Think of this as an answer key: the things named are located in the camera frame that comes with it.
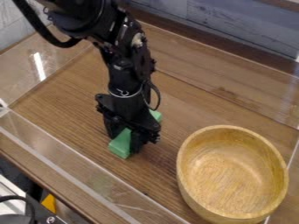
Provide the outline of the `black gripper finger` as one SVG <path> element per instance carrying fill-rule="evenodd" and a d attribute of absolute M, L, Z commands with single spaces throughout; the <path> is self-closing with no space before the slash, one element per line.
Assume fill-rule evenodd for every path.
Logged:
<path fill-rule="evenodd" d="M 114 139 L 120 134 L 120 132 L 122 131 L 122 129 L 125 128 L 125 125 L 122 124 L 122 119 L 118 115 L 110 115 L 108 113 L 102 115 L 102 119 L 106 134 L 110 139 Z"/>
<path fill-rule="evenodd" d="M 160 140 L 160 134 L 157 132 L 151 133 L 133 130 L 130 132 L 130 141 L 129 141 L 130 153 L 136 154 L 148 142 L 156 144 L 159 140 Z"/>

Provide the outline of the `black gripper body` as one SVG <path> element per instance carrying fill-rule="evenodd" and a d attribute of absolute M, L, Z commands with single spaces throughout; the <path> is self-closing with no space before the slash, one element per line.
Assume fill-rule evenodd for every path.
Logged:
<path fill-rule="evenodd" d="M 96 94 L 97 111 L 104 115 L 120 116 L 125 121 L 133 120 L 149 110 L 151 91 L 140 91 L 126 97 L 112 94 Z"/>

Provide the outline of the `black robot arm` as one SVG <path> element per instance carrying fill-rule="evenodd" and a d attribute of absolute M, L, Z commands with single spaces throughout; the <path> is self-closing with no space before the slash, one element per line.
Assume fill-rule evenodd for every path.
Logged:
<path fill-rule="evenodd" d="M 98 49 L 108 70 L 106 92 L 97 94 L 108 136 L 130 130 L 128 150 L 137 153 L 160 140 L 161 125 L 151 112 L 155 59 L 142 26 L 114 0 L 42 0 L 57 29 L 74 39 L 85 39 Z"/>

